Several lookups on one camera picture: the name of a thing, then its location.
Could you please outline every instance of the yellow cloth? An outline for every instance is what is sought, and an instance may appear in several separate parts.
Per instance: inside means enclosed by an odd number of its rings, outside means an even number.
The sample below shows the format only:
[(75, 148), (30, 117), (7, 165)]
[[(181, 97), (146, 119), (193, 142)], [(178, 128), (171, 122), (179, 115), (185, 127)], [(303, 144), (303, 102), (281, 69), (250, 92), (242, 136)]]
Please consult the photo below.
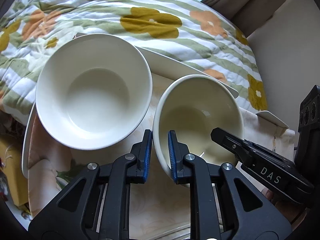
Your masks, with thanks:
[(28, 180), (21, 171), (21, 144), (9, 135), (0, 135), (0, 170), (6, 175), (13, 203), (21, 206), (28, 202)]

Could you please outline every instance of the bed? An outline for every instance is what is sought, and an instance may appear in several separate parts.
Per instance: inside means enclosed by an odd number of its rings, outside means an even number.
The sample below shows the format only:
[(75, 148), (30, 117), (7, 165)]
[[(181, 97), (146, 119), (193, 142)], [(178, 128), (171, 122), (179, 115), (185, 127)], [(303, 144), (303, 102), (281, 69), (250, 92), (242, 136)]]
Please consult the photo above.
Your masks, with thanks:
[(46, 60), (78, 32), (113, 34), (184, 62), (236, 89), (242, 108), (267, 109), (246, 38), (197, 0), (14, 0), (0, 30), (0, 109), (24, 125)]

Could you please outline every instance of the screw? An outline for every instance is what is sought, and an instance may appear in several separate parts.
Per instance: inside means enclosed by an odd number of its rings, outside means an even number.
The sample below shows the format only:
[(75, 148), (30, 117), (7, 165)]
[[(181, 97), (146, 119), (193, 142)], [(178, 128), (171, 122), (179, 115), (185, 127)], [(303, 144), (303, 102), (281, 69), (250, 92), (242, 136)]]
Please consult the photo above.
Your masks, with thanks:
[(194, 156), (193, 154), (187, 154), (187, 155), (186, 155), (186, 159), (187, 159), (188, 161), (193, 161), (193, 160), (195, 159), (195, 156)]
[(225, 170), (230, 171), (232, 169), (232, 164), (231, 163), (223, 163), (222, 167)]
[(128, 154), (125, 155), (125, 158), (126, 158), (127, 160), (133, 160), (133, 159), (134, 159), (134, 154), (128, 153)]
[(316, 103), (313, 102), (311, 107), (311, 120), (313, 120), (315, 117), (316, 117)]
[(96, 164), (96, 163), (89, 163), (88, 164), (88, 169), (89, 170), (94, 170), (95, 168), (97, 168), (98, 167), (98, 165)]
[(300, 117), (299, 117), (299, 124), (302, 124), (302, 121), (303, 121), (303, 113), (300, 114)]
[(309, 107), (307, 106), (305, 112), (304, 112), (304, 124), (308, 123), (308, 119), (309, 119)]

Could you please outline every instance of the metal screw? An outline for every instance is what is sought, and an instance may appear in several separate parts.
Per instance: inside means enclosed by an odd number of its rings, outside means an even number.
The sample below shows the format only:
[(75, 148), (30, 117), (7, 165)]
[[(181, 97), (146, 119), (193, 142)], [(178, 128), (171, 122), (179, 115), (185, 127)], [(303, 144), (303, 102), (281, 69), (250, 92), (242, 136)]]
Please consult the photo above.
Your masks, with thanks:
[(195, 159), (195, 156), (194, 156), (193, 154), (187, 154), (187, 155), (186, 155), (186, 159), (187, 159), (188, 161), (192, 161), (192, 160)]
[(97, 168), (98, 167), (98, 165), (96, 164), (96, 163), (89, 163), (88, 164), (88, 169), (89, 170), (94, 170), (95, 168)]
[(133, 160), (133, 159), (134, 159), (134, 154), (128, 153), (128, 154), (125, 155), (125, 158), (126, 158), (127, 160)]
[(232, 169), (232, 164), (231, 163), (223, 163), (222, 167), (225, 170), (230, 171)]

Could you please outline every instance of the ceramic bowl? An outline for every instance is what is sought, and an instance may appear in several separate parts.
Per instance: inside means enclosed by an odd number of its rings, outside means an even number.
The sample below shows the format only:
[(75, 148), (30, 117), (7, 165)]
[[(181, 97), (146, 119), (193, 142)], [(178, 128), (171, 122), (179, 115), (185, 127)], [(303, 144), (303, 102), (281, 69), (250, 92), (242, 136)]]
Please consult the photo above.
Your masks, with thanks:
[(63, 45), (46, 62), (36, 87), (36, 109), (57, 141), (94, 150), (131, 134), (151, 94), (151, 71), (133, 45), (90, 34)]
[(235, 156), (211, 140), (212, 129), (221, 127), (244, 137), (242, 115), (231, 93), (216, 79), (188, 75), (173, 82), (162, 95), (153, 121), (153, 143), (164, 171), (171, 177), (168, 132), (206, 162), (237, 164)]

